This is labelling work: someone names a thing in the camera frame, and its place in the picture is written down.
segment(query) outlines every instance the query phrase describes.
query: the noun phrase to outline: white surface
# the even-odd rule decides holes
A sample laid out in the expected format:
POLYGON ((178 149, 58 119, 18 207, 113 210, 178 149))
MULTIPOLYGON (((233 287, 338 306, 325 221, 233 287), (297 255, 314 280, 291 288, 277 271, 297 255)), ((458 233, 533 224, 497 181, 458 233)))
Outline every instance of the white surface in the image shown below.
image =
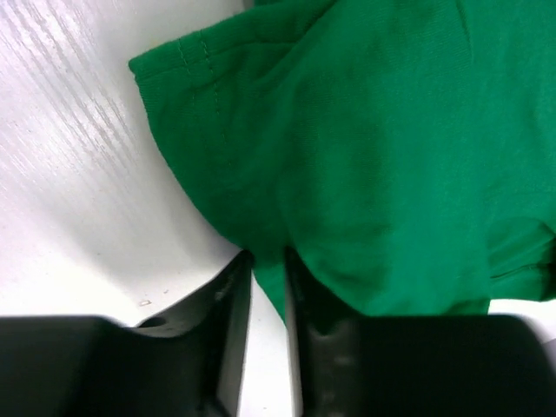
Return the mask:
MULTIPOLYGON (((242 0, 0 0, 0 314, 133 325, 236 253, 159 155, 127 61, 241 10, 242 0)), ((285 329, 253 291, 240 415, 288 417, 285 329)), ((512 308, 556 337, 556 305, 496 309, 512 308)))

